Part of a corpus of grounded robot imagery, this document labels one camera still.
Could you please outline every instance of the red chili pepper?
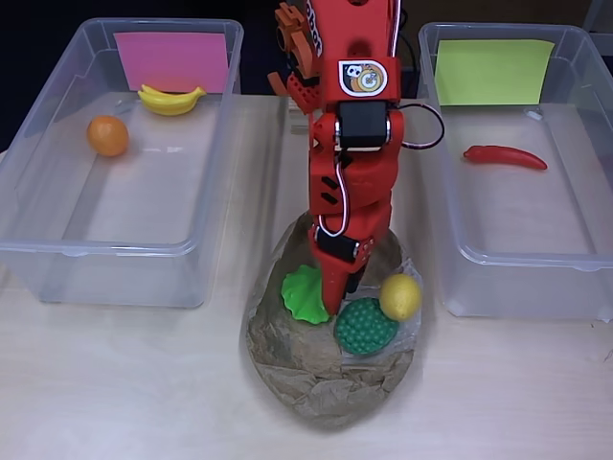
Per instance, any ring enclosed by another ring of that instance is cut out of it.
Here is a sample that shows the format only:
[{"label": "red chili pepper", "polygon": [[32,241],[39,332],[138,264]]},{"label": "red chili pepper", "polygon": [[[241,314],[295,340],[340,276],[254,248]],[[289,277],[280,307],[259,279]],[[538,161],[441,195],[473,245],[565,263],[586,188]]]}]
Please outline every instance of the red chili pepper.
[{"label": "red chili pepper", "polygon": [[464,158],[471,163],[494,163],[516,165],[533,170],[546,170],[547,163],[528,151],[500,146],[472,146],[464,152]]}]

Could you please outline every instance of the toy orange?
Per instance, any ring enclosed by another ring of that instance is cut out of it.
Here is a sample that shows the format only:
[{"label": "toy orange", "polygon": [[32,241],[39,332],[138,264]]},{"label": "toy orange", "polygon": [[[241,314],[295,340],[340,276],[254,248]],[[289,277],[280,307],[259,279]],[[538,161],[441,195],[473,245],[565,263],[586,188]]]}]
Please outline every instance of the toy orange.
[{"label": "toy orange", "polygon": [[125,153],[129,134],[119,118],[102,115],[94,118],[87,127],[87,141],[102,156],[117,156]]}]

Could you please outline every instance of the red robot arm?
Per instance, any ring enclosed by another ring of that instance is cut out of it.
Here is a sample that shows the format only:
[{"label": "red robot arm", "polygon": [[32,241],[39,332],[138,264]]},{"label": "red robot arm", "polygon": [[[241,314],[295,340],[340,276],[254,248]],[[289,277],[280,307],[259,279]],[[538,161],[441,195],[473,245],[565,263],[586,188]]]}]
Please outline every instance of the red robot arm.
[{"label": "red robot arm", "polygon": [[397,0],[306,0],[305,14],[287,4],[276,11],[291,74],[286,85],[278,74],[270,82],[306,114],[323,112],[309,117],[309,238],[330,314],[357,288],[390,224],[404,133],[398,8]]}]

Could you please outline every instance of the banana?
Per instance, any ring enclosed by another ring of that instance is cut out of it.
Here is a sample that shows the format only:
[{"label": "banana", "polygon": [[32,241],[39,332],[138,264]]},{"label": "banana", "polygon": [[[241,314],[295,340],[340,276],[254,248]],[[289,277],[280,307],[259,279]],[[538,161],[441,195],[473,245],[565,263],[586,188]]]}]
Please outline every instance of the banana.
[{"label": "banana", "polygon": [[150,86],[143,85],[143,90],[138,92],[143,105],[153,113],[173,117],[189,112],[195,107],[198,99],[204,96],[204,91],[200,86],[196,87],[191,93],[169,94],[157,91]]}]

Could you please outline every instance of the green textured ball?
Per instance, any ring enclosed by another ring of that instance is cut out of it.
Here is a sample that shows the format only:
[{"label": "green textured ball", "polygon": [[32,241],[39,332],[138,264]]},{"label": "green textured ball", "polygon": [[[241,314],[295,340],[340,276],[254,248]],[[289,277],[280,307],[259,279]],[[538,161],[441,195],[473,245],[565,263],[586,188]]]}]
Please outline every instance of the green textured ball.
[{"label": "green textured ball", "polygon": [[398,322],[383,314],[378,299],[354,300],[336,318],[336,339],[352,355],[378,352],[397,332]]}]

